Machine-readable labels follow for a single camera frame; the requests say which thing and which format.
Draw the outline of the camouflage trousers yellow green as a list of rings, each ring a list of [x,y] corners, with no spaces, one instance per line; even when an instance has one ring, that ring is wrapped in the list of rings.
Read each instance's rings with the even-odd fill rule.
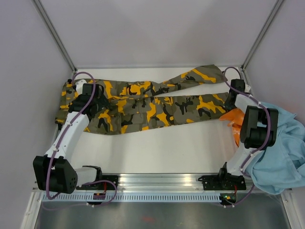
[[[100,90],[102,107],[91,116],[86,132],[120,135],[219,119],[228,112],[229,93],[167,96],[202,84],[226,82],[217,66],[204,65],[162,83],[153,81],[90,80]]]

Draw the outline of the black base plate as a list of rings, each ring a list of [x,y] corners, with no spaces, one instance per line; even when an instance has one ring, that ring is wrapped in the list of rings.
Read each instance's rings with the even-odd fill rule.
[[[116,187],[119,183],[119,176],[118,175],[102,175],[99,178],[95,179],[95,182],[98,181],[98,183],[95,184],[89,184],[89,185],[82,185],[80,187],[76,187],[77,190],[115,190],[114,186],[110,184],[109,182],[112,182]]]
[[[203,185],[204,190],[208,191],[223,191],[223,190],[246,190],[246,183],[243,176],[224,176],[205,175],[198,178]]]

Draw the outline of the orange garment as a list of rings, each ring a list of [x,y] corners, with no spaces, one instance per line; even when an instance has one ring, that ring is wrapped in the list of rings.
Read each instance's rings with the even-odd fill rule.
[[[239,108],[235,108],[222,115],[219,120],[229,122],[227,126],[231,127],[235,144],[239,146],[240,132],[244,120],[244,112]]]

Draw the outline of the light blue garment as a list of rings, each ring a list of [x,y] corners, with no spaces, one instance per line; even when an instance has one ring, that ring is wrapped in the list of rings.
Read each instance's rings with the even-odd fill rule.
[[[277,195],[285,189],[305,185],[305,127],[293,114],[274,104],[263,103],[277,109],[276,142],[259,153],[246,168],[256,187]]]

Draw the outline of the left aluminium frame post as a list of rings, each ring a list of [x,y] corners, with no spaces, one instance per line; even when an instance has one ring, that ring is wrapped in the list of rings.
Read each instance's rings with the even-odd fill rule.
[[[42,4],[41,0],[32,0],[31,1],[33,5],[35,6],[38,14],[40,15],[40,18],[42,19],[43,23],[45,24],[47,30],[49,31],[52,39],[56,43],[56,46],[58,47],[61,55],[63,56],[65,62],[68,64],[69,68],[72,70],[72,72],[76,72],[77,68],[75,64],[73,63],[70,55],[68,54],[59,34],[56,31],[55,26],[53,25],[45,7]]]

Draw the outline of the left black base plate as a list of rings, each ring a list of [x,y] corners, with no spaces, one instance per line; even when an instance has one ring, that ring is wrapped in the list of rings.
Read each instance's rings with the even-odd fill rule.
[[[119,183],[119,176],[118,175],[102,175],[99,178],[95,179],[95,182],[98,181],[98,183],[95,184],[89,184],[89,185],[82,185],[80,187],[76,187],[77,190],[115,190],[114,186],[110,184],[109,182],[112,182],[116,187]]]

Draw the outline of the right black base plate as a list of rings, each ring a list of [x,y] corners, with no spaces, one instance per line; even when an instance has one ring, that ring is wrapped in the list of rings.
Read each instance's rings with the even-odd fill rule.
[[[198,178],[203,185],[204,190],[208,191],[223,191],[223,190],[246,190],[246,183],[243,176],[224,176],[205,175]]]

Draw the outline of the aluminium frame post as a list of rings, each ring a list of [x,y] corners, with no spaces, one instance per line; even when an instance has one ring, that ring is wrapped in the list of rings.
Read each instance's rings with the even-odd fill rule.
[[[276,0],[274,6],[270,10],[262,28],[260,29],[252,47],[250,48],[245,60],[243,61],[243,64],[241,65],[241,70],[244,72],[249,65],[251,59],[253,58],[257,48],[259,47],[260,43],[263,41],[265,35],[267,34],[270,26],[272,25],[273,21],[275,20],[279,10],[281,9],[283,3],[285,0]]]
[[[45,7],[42,4],[41,0],[32,0],[31,1],[33,5],[35,6],[38,14],[40,15],[40,18],[42,19],[43,23],[45,24],[47,30],[49,31],[52,39],[56,43],[56,46],[58,47],[61,55],[63,56],[65,62],[68,64],[69,68],[72,70],[72,72],[76,72],[77,68],[75,64],[73,63],[70,55],[68,54],[59,34],[56,31],[55,26],[53,25]]]

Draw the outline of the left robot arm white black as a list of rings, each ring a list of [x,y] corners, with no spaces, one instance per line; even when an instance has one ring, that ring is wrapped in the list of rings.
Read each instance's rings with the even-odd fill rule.
[[[36,156],[33,169],[38,188],[53,199],[51,192],[71,194],[77,187],[90,186],[100,189],[104,178],[97,166],[73,168],[70,164],[74,149],[82,132],[103,108],[109,105],[104,87],[80,80],[74,86],[79,94],[69,105],[66,121],[53,145],[43,156]]]

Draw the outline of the right aluminium frame post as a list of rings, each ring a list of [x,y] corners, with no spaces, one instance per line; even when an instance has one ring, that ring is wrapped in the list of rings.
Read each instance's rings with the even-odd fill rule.
[[[243,61],[243,64],[241,65],[241,70],[244,72],[249,65],[251,59],[253,58],[257,48],[259,47],[260,43],[263,41],[265,35],[267,34],[270,26],[272,25],[273,21],[275,20],[279,10],[281,9],[283,3],[285,0],[276,0],[274,6],[270,10],[262,28],[260,29],[252,47],[250,48],[245,60]]]

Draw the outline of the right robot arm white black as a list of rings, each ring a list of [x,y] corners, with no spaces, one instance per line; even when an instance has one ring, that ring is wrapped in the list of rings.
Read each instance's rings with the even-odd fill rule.
[[[279,111],[265,107],[247,94],[243,80],[232,80],[229,93],[227,104],[240,109],[244,119],[237,151],[219,170],[217,183],[223,190],[245,190],[246,168],[255,157],[276,142]]]

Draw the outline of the aluminium mounting rail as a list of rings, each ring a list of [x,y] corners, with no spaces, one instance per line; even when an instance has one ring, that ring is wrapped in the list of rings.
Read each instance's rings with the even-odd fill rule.
[[[106,175],[92,168],[86,171],[77,171],[75,175],[54,175],[50,183],[56,186],[54,193],[71,194],[78,191],[76,187],[98,183],[96,178]],[[120,192],[187,192],[187,191],[208,191],[198,178],[205,175],[217,174],[111,174],[118,175],[119,183],[117,190]],[[245,179],[246,190],[249,190],[252,181]]]

